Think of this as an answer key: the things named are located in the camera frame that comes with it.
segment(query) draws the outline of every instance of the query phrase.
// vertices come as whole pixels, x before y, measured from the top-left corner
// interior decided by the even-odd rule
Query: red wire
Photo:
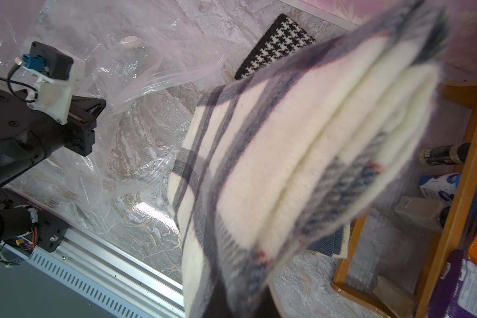
[[[25,251],[29,251],[37,245],[37,240],[38,240],[37,228],[35,228],[34,230],[33,229],[30,229],[30,230],[32,231],[32,246],[25,249]]]

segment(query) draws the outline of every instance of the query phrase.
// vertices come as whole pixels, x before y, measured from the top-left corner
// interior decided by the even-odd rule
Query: wooden shelf
[[[466,163],[462,167],[459,187],[454,197],[444,231],[441,234],[436,233],[433,236],[426,262],[420,273],[415,291],[415,297],[419,301],[415,318],[423,318],[426,315],[431,294],[443,270],[444,264],[450,253],[458,248],[471,202],[477,188],[477,86],[459,87],[444,85],[440,88],[440,91],[444,99],[473,109],[474,112],[465,137],[466,141],[471,142],[471,146],[468,156],[466,157]],[[371,309],[381,317],[395,318],[381,302],[345,284],[348,269],[354,257],[365,221],[366,215],[354,223],[351,230],[350,245],[348,247],[348,258],[340,261],[331,286],[339,295]]]

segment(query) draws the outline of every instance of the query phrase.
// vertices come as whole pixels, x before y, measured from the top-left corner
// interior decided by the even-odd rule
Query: plaid blanket
[[[168,183],[186,316],[249,317],[280,266],[355,218],[412,157],[448,36],[408,0],[202,97]]]

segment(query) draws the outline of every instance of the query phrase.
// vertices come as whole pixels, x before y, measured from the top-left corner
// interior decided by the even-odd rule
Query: metal bracket
[[[65,232],[69,227],[64,220],[57,218],[44,208],[26,200],[23,196],[18,195],[9,189],[0,189],[0,202],[11,208],[25,205],[34,207],[38,214],[39,239],[37,246],[47,252],[53,252],[58,245],[60,245],[62,238],[64,238]]]
[[[82,80],[85,76],[85,61],[69,52],[59,51],[74,60],[74,63],[70,67],[68,80],[54,80],[38,71],[28,69],[24,66],[23,68],[39,78],[33,85],[38,90],[38,99],[33,103],[29,103],[28,107],[35,111],[42,111],[55,119],[58,124],[65,125],[67,124],[74,84],[76,80]],[[27,99],[34,99],[35,95],[36,93],[31,91]]]

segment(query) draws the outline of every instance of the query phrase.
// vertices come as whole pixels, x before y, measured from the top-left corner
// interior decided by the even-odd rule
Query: black motor
[[[105,100],[73,96],[68,122],[60,125],[19,98],[26,97],[26,90],[15,93],[0,90],[0,187],[61,147],[82,156],[92,152],[93,129]]]

